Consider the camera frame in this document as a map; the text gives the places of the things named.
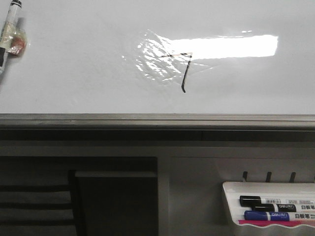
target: white plastic tray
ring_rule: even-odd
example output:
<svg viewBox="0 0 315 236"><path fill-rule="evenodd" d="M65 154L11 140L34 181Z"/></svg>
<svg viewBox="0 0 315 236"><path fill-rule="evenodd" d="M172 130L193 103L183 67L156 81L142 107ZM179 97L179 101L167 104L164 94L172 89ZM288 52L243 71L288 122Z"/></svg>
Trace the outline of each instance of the white plastic tray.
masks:
<svg viewBox="0 0 315 236"><path fill-rule="evenodd" d="M294 227L278 225L276 222L264 227L239 224L239 220L244 220L244 211L251 210L247 207L241 207L239 202L241 195L313 200L315 199L314 183L225 182L223 183L223 202L235 236L315 235L315 227L307 224Z"/></svg>

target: white board surface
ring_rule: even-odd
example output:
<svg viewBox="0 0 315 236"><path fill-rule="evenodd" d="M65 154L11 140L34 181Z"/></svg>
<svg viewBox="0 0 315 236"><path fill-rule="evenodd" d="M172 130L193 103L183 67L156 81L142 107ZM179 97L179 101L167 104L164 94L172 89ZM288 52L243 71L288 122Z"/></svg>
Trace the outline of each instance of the white board surface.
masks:
<svg viewBox="0 0 315 236"><path fill-rule="evenodd" d="M23 0L28 48L0 76L0 113L313 115L314 12L312 0ZM199 53L186 93L176 58L166 81L137 67L154 37Z"/></svg>

